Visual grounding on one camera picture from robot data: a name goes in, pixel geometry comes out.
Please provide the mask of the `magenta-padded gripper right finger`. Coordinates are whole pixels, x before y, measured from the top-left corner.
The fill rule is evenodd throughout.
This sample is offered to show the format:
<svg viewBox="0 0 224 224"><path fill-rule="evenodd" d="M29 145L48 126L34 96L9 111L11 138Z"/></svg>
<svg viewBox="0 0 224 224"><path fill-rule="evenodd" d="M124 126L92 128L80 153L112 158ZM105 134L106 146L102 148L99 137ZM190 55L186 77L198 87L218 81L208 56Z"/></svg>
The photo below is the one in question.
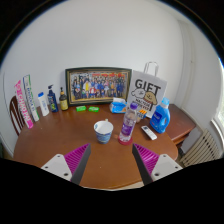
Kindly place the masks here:
<svg viewBox="0 0 224 224"><path fill-rule="evenodd" d="M132 154L136 160L144 185L150 184L182 169L182 167L167 154L158 155L136 143L132 145Z"/></svg>

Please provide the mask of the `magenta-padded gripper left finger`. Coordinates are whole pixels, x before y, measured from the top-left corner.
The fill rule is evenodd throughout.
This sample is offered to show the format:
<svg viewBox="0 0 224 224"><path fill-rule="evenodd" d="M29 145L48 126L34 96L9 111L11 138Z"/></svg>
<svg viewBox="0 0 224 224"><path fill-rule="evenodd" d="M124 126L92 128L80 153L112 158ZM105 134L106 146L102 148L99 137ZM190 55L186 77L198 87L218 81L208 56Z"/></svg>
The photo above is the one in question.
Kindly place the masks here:
<svg viewBox="0 0 224 224"><path fill-rule="evenodd" d="M42 169L79 185L91 154L91 145L80 146L66 155L56 154Z"/></svg>

